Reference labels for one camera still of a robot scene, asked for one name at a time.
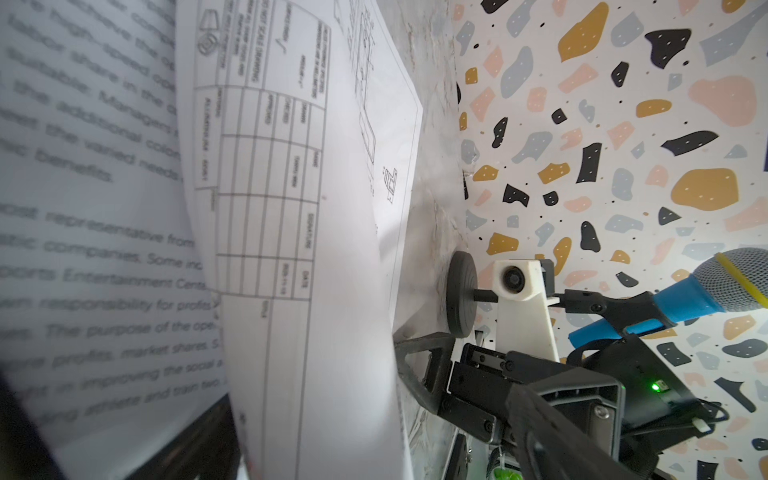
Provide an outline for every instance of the yellow band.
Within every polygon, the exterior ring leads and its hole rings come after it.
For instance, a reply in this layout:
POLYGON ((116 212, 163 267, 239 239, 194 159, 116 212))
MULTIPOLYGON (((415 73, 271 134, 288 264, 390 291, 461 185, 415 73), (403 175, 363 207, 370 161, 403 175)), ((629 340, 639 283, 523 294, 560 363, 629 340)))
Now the yellow band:
POLYGON ((760 305, 763 306, 763 308, 768 308, 768 298, 766 298, 765 295, 763 295, 760 290, 757 289, 756 286, 752 284, 752 282, 747 279, 743 273, 739 271, 738 268, 736 268, 736 265, 733 265, 733 262, 729 260, 728 257, 723 255, 722 253, 715 253, 715 260, 720 262, 720 265, 723 266, 725 271, 728 272, 729 275, 733 277, 734 280, 736 280, 745 290, 748 294, 752 296, 760 305))

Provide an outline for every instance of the microphone grille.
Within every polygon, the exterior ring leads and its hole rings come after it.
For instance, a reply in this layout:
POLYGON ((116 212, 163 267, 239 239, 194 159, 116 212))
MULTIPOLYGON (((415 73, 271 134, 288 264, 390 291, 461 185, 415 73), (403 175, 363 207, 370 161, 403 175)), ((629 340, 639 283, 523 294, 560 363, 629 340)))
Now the microphone grille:
MULTIPOLYGON (((768 250, 744 247, 724 252, 736 268, 768 296, 768 250)), ((762 306, 720 265, 710 258, 694 270, 696 280, 727 312, 746 312, 762 306)))

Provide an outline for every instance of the screw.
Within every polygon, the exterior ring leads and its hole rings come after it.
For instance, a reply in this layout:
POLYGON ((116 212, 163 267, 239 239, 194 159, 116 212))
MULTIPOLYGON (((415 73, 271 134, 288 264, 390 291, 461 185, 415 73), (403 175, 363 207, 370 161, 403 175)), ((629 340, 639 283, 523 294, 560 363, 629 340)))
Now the screw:
POLYGON ((597 405, 594 407, 594 415, 599 419, 606 420, 611 416, 611 413, 602 405, 597 405))

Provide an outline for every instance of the green object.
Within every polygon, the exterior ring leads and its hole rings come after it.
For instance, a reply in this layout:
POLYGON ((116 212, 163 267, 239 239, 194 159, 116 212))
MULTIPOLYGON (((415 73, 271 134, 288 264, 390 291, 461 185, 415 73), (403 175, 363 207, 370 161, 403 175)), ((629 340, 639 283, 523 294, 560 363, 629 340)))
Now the green object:
POLYGON ((493 476, 496 480, 523 480, 523 476, 519 472, 514 470, 504 470, 497 468, 493 471, 493 476))

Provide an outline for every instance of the microphone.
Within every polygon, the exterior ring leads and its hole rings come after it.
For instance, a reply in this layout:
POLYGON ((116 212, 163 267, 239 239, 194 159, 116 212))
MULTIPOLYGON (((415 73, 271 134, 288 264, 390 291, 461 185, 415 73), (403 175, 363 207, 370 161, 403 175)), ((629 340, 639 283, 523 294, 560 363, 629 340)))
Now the microphone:
MULTIPOLYGON (((673 323, 715 312, 768 308, 768 250, 744 247, 716 253, 688 278, 668 286, 651 298, 673 323)), ((627 333, 642 336, 663 326, 657 319, 649 319, 629 326, 627 333)), ((621 336, 606 319, 568 335, 574 348, 592 340, 619 338, 621 336)))

